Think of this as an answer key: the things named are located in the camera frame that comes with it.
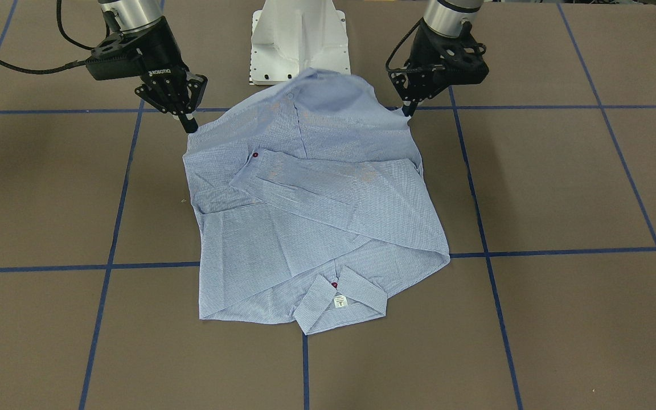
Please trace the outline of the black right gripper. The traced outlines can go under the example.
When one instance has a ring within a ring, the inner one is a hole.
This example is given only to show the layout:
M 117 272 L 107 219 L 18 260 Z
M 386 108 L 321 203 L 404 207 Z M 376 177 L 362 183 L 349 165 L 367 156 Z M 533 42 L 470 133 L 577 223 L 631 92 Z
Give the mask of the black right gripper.
M 118 26 L 121 77 L 139 77 L 146 87 L 141 96 L 153 107 L 180 117 L 186 133 L 199 124 L 193 115 L 206 87 L 206 77 L 185 65 L 166 18 L 137 28 Z

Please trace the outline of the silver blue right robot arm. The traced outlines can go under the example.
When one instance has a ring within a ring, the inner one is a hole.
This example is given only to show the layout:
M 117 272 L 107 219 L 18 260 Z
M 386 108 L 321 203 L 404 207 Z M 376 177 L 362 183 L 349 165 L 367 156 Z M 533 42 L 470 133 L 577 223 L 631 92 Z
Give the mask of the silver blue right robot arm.
M 198 130 L 193 113 L 208 78 L 190 71 L 157 1 L 99 1 L 111 30 L 92 52 L 88 71 L 96 80 L 137 77 L 134 93 L 159 112 L 179 120 L 186 133 Z

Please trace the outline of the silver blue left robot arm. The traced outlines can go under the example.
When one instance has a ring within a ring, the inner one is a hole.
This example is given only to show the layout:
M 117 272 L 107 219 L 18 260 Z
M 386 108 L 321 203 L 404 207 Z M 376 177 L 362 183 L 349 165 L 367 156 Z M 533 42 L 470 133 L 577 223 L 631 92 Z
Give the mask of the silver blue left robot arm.
M 429 1 L 391 51 L 385 71 L 412 117 L 419 105 L 454 85 L 479 85 L 489 75 L 487 47 L 472 36 L 482 1 Z

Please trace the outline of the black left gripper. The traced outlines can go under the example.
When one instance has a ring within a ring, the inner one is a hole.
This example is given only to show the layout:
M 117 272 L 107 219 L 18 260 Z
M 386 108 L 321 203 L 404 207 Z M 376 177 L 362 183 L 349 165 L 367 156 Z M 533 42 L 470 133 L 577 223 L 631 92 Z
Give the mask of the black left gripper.
M 391 83 L 403 101 L 401 112 L 408 118 L 414 115 L 417 106 L 447 88 L 442 75 L 445 67 L 442 64 L 441 45 L 443 40 L 452 37 L 429 26 L 412 26 L 391 51 L 391 59 L 410 38 L 412 44 L 408 58 L 401 67 L 391 68 Z

